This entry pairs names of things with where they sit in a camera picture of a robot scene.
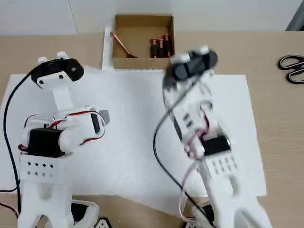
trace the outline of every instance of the copper-colored battery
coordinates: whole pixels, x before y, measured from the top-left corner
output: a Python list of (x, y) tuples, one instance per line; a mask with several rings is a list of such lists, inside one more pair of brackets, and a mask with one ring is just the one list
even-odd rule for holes
[(164, 38), (164, 44), (163, 44), (163, 49), (165, 52), (166, 57), (171, 57), (171, 45), (170, 45), (170, 39), (169, 39), (169, 34), (166, 33), (163, 35)]
[(157, 58), (157, 42), (156, 38), (151, 39), (150, 54), (151, 58)]
[(164, 50), (163, 50), (163, 39), (159, 39), (159, 48), (158, 48), (158, 52), (157, 52), (157, 57), (158, 58), (164, 58), (165, 57), (165, 53), (164, 53)]

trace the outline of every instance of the hole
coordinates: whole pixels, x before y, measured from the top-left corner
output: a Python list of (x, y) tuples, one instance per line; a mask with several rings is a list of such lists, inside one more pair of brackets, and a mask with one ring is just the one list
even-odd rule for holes
[(191, 127), (192, 124), (193, 124), (193, 122), (190, 120), (190, 122), (187, 123), (186, 127), (189, 128), (189, 127)]
[(184, 121), (186, 121), (187, 119), (188, 119), (188, 117), (189, 117), (189, 114), (187, 113), (187, 114), (185, 114), (184, 115), (184, 117), (182, 118)]

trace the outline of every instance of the white plastic part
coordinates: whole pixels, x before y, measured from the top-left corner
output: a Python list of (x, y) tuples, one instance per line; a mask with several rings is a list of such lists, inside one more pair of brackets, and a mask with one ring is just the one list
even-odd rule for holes
[(69, 56), (66, 54), (64, 51), (59, 51), (57, 53), (57, 58), (58, 59), (69, 59)]
[[(242, 164), (232, 151), (205, 157), (200, 164), (214, 225), (219, 228), (271, 228), (270, 220), (248, 187)], [(230, 182), (231, 190), (223, 189)]]
[(73, 108), (68, 89), (73, 81), (64, 71), (40, 77), (37, 83), (41, 88), (52, 91), (58, 111)]
[[(58, 58), (68, 58), (65, 52), (59, 52)], [(39, 63), (47, 59), (41, 57)], [(67, 115), (79, 111), (88, 111), (89, 107), (73, 109), (68, 87), (72, 80), (65, 72), (40, 77), (37, 83), (44, 89), (53, 92), (59, 115)], [(48, 158), (22, 154), (20, 158), (20, 179), (22, 194), (22, 212), (18, 218), (18, 228), (34, 228), (41, 216), (48, 218), (48, 228), (93, 228), (99, 215), (99, 207), (95, 203), (74, 200), (74, 203), (85, 204), (87, 209), (81, 221), (74, 225), (71, 212), (72, 190), (68, 178), (68, 164), (72, 151), (87, 138), (95, 135), (90, 114), (69, 117), (60, 135), (59, 145), (64, 145), (66, 154), (59, 158)], [(37, 128), (37, 123), (29, 124), (21, 134), (21, 141), (28, 146), (29, 132)]]
[[(209, 121), (209, 132), (216, 131), (219, 128), (217, 118), (212, 111), (212, 94), (208, 84), (210, 78), (214, 75), (212, 70), (207, 71), (193, 89), (186, 95), (180, 104), (173, 110), (174, 118), (178, 123), (182, 134), (182, 142), (187, 147), (186, 150), (196, 152), (198, 157), (203, 157), (201, 142), (198, 137), (193, 137), (197, 129), (207, 130), (205, 115)], [(165, 103), (168, 106), (174, 104), (191, 84), (193, 79), (187, 82), (178, 83), (177, 89), (164, 90)]]
[(170, 58), (170, 62), (172, 64), (175, 64), (175, 63), (187, 63), (189, 61), (190, 61), (190, 56), (189, 56), (188, 52)]
[[(205, 55), (209, 49), (207, 46), (203, 46), (194, 52)], [(187, 54), (171, 59), (172, 63), (185, 63), (187, 61), (190, 61)], [(214, 138), (219, 132), (223, 133), (211, 106), (212, 96), (208, 84), (213, 75), (212, 70), (204, 72), (200, 81), (173, 110), (174, 116), (172, 117), (180, 128), (181, 141), (185, 145), (186, 152), (193, 152), (198, 158), (199, 173), (215, 215), (215, 227), (271, 228), (265, 210), (248, 187), (249, 180), (244, 176), (241, 159), (238, 153), (233, 151), (233, 145), (230, 145), (231, 150), (204, 156), (203, 144), (196, 133), (197, 129), (206, 131), (209, 125), (209, 130), (204, 135), (203, 140)], [(164, 89), (165, 104), (171, 107), (195, 80), (195, 78), (190, 78), (183, 82), (177, 82), (176, 88)], [(193, 212), (196, 217), (195, 227), (212, 227), (201, 212), (197, 209), (194, 209)]]
[(199, 54), (199, 55), (205, 55), (207, 53), (209, 53), (209, 48), (207, 45), (198, 47), (197, 49), (194, 49), (193, 52)]
[(38, 64), (45, 63), (48, 62), (48, 59), (46, 57), (39, 57), (37, 62)]
[(73, 227), (72, 193), (67, 179), (70, 158), (70, 155), (57, 159), (21, 155), (23, 197), (18, 228), (34, 228), (42, 215), (48, 217), (53, 228)]

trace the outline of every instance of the black cable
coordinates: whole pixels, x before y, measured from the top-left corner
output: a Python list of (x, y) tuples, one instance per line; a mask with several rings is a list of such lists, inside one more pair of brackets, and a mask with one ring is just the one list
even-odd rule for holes
[[(180, 190), (182, 190), (182, 185), (177, 181), (177, 179), (166, 169), (166, 167), (163, 165), (163, 163), (161, 162), (161, 160), (158, 157), (157, 151), (156, 151), (156, 136), (157, 133), (159, 132), (159, 129), (161, 128), (162, 124), (165, 122), (165, 120), (168, 118), (168, 116), (173, 112), (173, 109), (185, 98), (185, 96), (188, 94), (188, 92), (190, 92), (192, 90), (192, 88), (196, 85), (196, 83), (198, 83), (200, 81), (200, 76), (191, 84), (191, 86), (189, 88), (187, 88), (187, 90), (185, 90), (180, 97), (174, 102), (174, 104), (167, 110), (167, 112), (164, 114), (164, 116), (161, 118), (161, 120), (159, 121), (155, 132), (154, 132), (154, 136), (153, 136), (153, 151), (154, 151), (154, 156), (156, 161), (158, 162), (158, 164), (160, 165), (160, 167), (165, 171), (165, 173), (174, 181), (174, 183), (180, 188)], [(197, 203), (194, 201), (194, 199), (185, 191), (185, 195), (188, 197), (188, 199), (190, 200), (190, 202), (197, 208), (197, 210), (199, 210), (206, 218), (207, 215), (206, 213), (202, 210), (202, 208), (200, 208)]]
[(5, 207), (5, 208), (7, 208), (7, 209), (10, 209), (12, 212), (14, 212), (16, 218), (18, 219), (19, 214), (18, 214), (18, 212), (16, 211), (16, 209), (14, 209), (13, 207), (11, 207), (10, 205), (7, 205), (7, 204), (1, 203), (1, 202), (0, 202), (0, 206), (3, 206), (3, 207)]
[(31, 73), (33, 72), (33, 70), (31, 70), (27, 75), (25, 75), (25, 77), (16, 85), (16, 87), (10, 93), (8, 101), (6, 102), (6, 105), (5, 105), (4, 115), (3, 115), (3, 133), (4, 133), (5, 143), (6, 143), (7, 147), (8, 147), (8, 150), (9, 150), (11, 164), (12, 164), (13, 170), (14, 170), (14, 176), (15, 176), (15, 181), (16, 181), (16, 190), (17, 190), (17, 200), (18, 200), (18, 212), (19, 212), (19, 214), (21, 212), (21, 193), (20, 193), (20, 186), (19, 186), (19, 178), (18, 178), (18, 172), (17, 172), (14, 156), (13, 156), (13, 153), (11, 151), (10, 144), (9, 144), (10, 142), (9, 142), (9, 139), (8, 139), (8, 136), (7, 136), (7, 133), (6, 133), (6, 119), (7, 119), (7, 115), (8, 115), (10, 101), (12, 100), (12, 98), (13, 98), (15, 92), (17, 91), (17, 89), (31, 75)]
[(20, 180), (18, 181), (18, 185), (14, 189), (11, 189), (11, 190), (0, 190), (0, 193), (3, 193), (3, 192), (14, 192), (19, 187), (19, 185), (20, 185)]

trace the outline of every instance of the white wall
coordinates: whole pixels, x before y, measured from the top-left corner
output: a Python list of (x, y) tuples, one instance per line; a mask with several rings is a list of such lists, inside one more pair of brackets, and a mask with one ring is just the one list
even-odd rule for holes
[(285, 30), (302, 0), (0, 0), (0, 35), (103, 32), (116, 13), (170, 13), (175, 30)]

